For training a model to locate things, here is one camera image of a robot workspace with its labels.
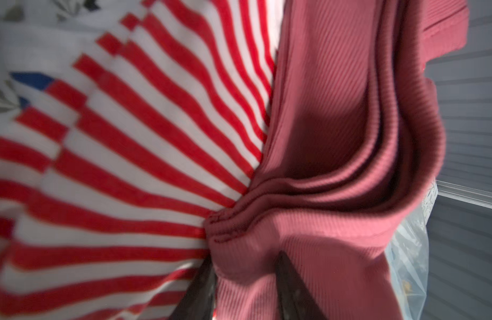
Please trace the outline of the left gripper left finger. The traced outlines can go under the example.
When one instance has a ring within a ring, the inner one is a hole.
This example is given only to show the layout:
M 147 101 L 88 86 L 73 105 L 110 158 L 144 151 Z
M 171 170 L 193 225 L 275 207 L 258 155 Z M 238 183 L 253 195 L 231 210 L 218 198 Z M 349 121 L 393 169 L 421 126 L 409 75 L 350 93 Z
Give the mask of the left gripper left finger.
M 169 320 L 211 320 L 215 310 L 217 276 L 207 256 Z

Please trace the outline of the clear vacuum bag blue zipper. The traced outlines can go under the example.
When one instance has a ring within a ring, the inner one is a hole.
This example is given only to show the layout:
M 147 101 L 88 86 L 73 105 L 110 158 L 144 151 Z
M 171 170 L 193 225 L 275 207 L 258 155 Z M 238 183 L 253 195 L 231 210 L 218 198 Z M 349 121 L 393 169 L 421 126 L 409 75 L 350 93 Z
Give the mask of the clear vacuum bag blue zipper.
M 420 319 L 427 298 L 429 236 L 427 222 L 438 196 L 436 181 L 422 202 L 399 224 L 385 255 L 403 319 Z

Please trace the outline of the red white striped tank top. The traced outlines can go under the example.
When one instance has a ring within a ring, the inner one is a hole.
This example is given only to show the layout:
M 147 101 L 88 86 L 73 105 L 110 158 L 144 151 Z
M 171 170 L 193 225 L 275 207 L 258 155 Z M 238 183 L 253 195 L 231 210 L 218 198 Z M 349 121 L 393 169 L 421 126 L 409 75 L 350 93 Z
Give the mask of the red white striped tank top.
M 0 319 L 171 319 L 269 127 L 283 1 L 125 1 L 0 135 Z

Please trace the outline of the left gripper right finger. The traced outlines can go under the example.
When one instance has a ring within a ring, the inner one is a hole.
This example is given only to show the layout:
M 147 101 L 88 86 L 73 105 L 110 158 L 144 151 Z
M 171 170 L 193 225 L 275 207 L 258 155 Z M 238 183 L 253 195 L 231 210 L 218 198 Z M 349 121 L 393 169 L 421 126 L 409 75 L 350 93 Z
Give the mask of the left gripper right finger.
M 275 262 L 275 277 L 281 319 L 327 319 L 284 251 L 279 252 Z

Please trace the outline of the maroon garment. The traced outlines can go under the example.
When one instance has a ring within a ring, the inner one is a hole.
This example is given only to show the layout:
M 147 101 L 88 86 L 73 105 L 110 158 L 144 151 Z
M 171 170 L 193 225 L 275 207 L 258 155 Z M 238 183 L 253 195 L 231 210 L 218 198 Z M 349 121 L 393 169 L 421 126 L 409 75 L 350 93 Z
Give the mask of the maroon garment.
M 385 248 L 445 155 L 427 61 L 466 1 L 287 1 L 271 123 L 248 192 L 205 224 L 219 319 L 280 319 L 284 251 L 327 319 L 400 319 Z

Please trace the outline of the navy white striped tank top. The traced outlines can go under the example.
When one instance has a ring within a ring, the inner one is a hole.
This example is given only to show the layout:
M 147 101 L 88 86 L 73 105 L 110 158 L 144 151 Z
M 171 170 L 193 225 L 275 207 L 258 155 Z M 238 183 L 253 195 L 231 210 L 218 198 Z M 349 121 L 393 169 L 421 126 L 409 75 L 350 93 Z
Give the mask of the navy white striped tank top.
M 13 89 L 19 99 L 21 109 L 26 109 L 37 94 L 48 88 L 54 78 L 38 72 L 11 72 Z

